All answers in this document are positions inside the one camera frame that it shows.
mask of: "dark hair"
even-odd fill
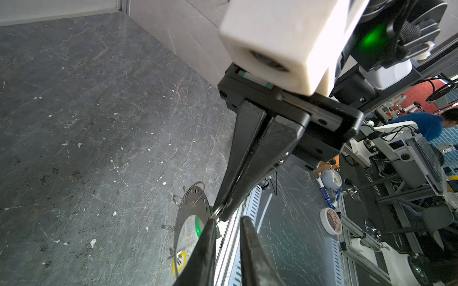
[[[441,114],[442,118],[447,121],[458,121],[458,108],[452,108]]]

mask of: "man in blue shirt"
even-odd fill
[[[434,115],[426,112],[409,113],[389,123],[409,120],[414,121],[418,125],[419,132],[429,142],[439,137],[443,128],[458,126],[458,108],[446,110],[441,115]]]

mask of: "blue shirt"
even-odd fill
[[[418,130],[427,141],[439,137],[442,133],[442,117],[427,112],[409,113],[398,117],[389,123],[397,123],[412,120],[418,125]]]

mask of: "yellow sticker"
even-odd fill
[[[178,252],[178,260],[181,262],[178,266],[178,273],[180,273],[186,265],[186,251]],[[172,273],[175,276],[175,263],[172,261]]]

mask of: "gray disc with holes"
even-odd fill
[[[204,191],[196,185],[187,190],[179,203],[178,214],[175,221],[174,249],[177,249],[178,238],[183,224],[186,219],[192,215],[198,216],[204,225],[212,215],[207,196]]]

